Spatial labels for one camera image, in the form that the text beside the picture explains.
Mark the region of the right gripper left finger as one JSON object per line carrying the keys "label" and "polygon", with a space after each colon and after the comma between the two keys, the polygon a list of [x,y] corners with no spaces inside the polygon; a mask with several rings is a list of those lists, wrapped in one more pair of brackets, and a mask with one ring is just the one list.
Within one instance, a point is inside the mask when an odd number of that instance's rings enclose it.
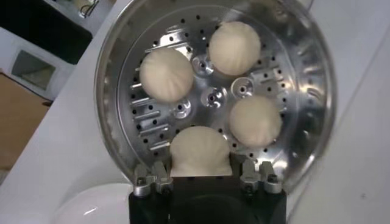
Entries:
{"label": "right gripper left finger", "polygon": [[134,174],[133,194],[136,197],[147,197],[152,191],[162,195],[169,195],[173,191],[170,166],[165,167],[162,161],[154,162],[150,169],[144,164],[138,164]]}

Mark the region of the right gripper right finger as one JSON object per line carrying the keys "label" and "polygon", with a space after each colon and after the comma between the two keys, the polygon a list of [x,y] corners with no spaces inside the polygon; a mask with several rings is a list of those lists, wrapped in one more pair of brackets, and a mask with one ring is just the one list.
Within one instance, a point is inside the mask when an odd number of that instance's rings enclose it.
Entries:
{"label": "right gripper right finger", "polygon": [[258,190],[269,194],[280,194],[283,190],[282,182],[270,161],[258,164],[254,158],[231,153],[230,165],[233,176],[239,178],[240,189],[249,195]]}

